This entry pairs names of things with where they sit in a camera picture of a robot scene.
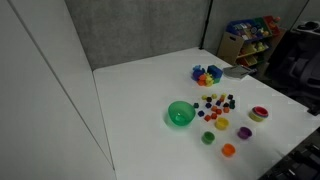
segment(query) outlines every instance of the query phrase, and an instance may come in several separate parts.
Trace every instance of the white panel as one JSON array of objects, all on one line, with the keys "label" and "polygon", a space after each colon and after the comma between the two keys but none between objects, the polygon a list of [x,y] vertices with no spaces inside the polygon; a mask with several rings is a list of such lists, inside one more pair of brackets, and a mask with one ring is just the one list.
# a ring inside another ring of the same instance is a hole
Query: white panel
[{"label": "white panel", "polygon": [[64,0],[12,2],[111,162],[92,71]]},{"label": "white panel", "polygon": [[0,1],[0,179],[115,180],[7,1]]}]

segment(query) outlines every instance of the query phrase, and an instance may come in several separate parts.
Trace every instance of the green bowl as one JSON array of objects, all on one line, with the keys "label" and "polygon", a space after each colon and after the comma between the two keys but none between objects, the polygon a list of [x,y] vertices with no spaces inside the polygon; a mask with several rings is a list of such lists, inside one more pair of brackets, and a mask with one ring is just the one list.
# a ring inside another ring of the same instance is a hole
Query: green bowl
[{"label": "green bowl", "polygon": [[194,107],[184,101],[176,101],[170,104],[168,113],[171,121],[177,126],[188,125],[196,115]]}]

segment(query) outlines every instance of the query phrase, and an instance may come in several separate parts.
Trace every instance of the small cup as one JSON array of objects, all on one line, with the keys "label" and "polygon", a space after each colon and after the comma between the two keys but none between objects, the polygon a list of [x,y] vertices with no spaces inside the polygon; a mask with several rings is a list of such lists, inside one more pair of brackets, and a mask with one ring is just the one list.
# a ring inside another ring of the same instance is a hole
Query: small cup
[{"label": "small cup", "polygon": [[249,117],[256,122],[261,122],[264,119],[266,119],[268,116],[269,116],[268,110],[260,106],[256,106],[252,108],[251,112],[249,113]]},{"label": "small cup", "polygon": [[204,144],[210,145],[214,141],[214,138],[215,138],[214,134],[209,132],[209,131],[207,131],[202,136],[202,142]]},{"label": "small cup", "polygon": [[247,127],[241,127],[238,131],[238,136],[241,139],[248,139],[252,136],[252,131]]},{"label": "small cup", "polygon": [[214,125],[219,130],[225,130],[229,126],[229,121],[226,118],[219,117]]},{"label": "small cup", "polygon": [[232,144],[225,144],[222,148],[222,154],[226,157],[231,157],[236,153],[236,148]]}]

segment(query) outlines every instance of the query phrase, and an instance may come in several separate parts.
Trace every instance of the colorful toy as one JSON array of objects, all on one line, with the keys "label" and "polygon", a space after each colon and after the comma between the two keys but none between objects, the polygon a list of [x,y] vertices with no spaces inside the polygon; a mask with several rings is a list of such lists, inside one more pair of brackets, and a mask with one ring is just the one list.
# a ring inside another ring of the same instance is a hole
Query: colorful toy
[{"label": "colorful toy", "polygon": [[199,117],[204,116],[204,112],[203,112],[203,111],[199,111],[199,112],[198,112],[198,116],[199,116]]},{"label": "colorful toy", "polygon": [[266,119],[269,116],[268,111],[260,106],[256,106],[252,108],[251,112],[249,113],[249,117],[256,121],[256,122],[261,122],[264,119]]},{"label": "colorful toy", "polygon": [[206,95],[202,95],[201,99],[202,100],[207,100],[207,96]]},{"label": "colorful toy", "polygon": [[217,109],[216,113],[220,115],[220,114],[222,114],[222,110],[221,109]]},{"label": "colorful toy", "polygon": [[229,103],[224,103],[223,107],[229,107]]},{"label": "colorful toy", "polygon": [[216,102],[216,105],[217,105],[217,106],[220,106],[220,105],[221,105],[221,101],[217,101],[217,102]]},{"label": "colorful toy", "polygon": [[194,107],[194,108],[199,108],[199,103],[194,103],[194,104],[193,104],[193,107]]},{"label": "colorful toy", "polygon": [[219,130],[225,130],[229,126],[229,121],[226,118],[219,117],[214,125]]},{"label": "colorful toy", "polygon": [[229,100],[232,100],[232,99],[233,99],[233,95],[232,95],[232,94],[229,94],[228,99],[229,99]]},{"label": "colorful toy", "polygon": [[249,137],[252,136],[252,132],[249,128],[247,127],[241,127],[238,131],[238,136],[241,139],[248,139]]},{"label": "colorful toy", "polygon": [[217,95],[216,94],[212,94],[211,97],[212,97],[212,99],[216,99]]},{"label": "colorful toy", "polygon": [[203,134],[201,139],[204,144],[210,145],[214,141],[214,138],[214,134],[207,131]]},{"label": "colorful toy", "polygon": [[222,148],[222,154],[226,157],[231,157],[236,153],[236,148],[232,144],[225,144]]},{"label": "colorful toy", "polygon": [[222,76],[222,70],[214,65],[208,67],[207,72],[200,65],[193,67],[192,77],[199,86],[210,87],[219,83]]},{"label": "colorful toy", "polygon": [[207,97],[207,102],[212,102],[212,98],[211,97]]},{"label": "colorful toy", "polygon": [[217,109],[218,109],[218,107],[217,107],[217,106],[212,106],[211,111],[216,112],[216,111],[217,111]]},{"label": "colorful toy", "polygon": [[169,106],[168,114],[174,124],[186,126],[193,120],[196,111],[191,104],[184,101],[176,101]]},{"label": "colorful toy", "polygon": [[211,108],[211,106],[212,106],[211,103],[206,104],[206,108],[208,108],[208,109]]},{"label": "colorful toy", "polygon": [[206,115],[206,116],[204,117],[204,120],[206,120],[207,122],[210,121],[210,120],[211,120],[211,116]]},{"label": "colorful toy", "polygon": [[224,112],[224,113],[229,113],[229,111],[230,111],[230,108],[229,108],[229,107],[224,107],[224,108],[223,108],[223,112]]},{"label": "colorful toy", "polygon": [[216,113],[212,113],[212,114],[211,114],[211,118],[212,118],[212,119],[217,119],[217,117],[218,117],[218,115],[217,115]]}]

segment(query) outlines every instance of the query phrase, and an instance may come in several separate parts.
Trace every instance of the white table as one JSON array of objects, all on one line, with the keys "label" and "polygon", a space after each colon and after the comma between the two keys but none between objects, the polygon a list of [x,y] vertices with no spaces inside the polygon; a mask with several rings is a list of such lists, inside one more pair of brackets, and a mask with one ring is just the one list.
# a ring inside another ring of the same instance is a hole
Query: white table
[{"label": "white table", "polygon": [[[228,66],[192,48],[94,72],[118,180],[257,179],[320,125],[306,107],[249,76],[199,87],[191,80],[197,64]],[[236,109],[222,115],[231,123],[226,131],[198,116],[187,128],[165,123],[170,103],[203,102],[201,95],[223,92],[236,99]],[[264,122],[247,115],[256,105],[269,110]],[[236,136],[241,126],[251,128],[251,139]],[[216,136],[209,146],[201,142],[208,130]],[[221,153],[225,143],[236,147],[232,158]]]}]

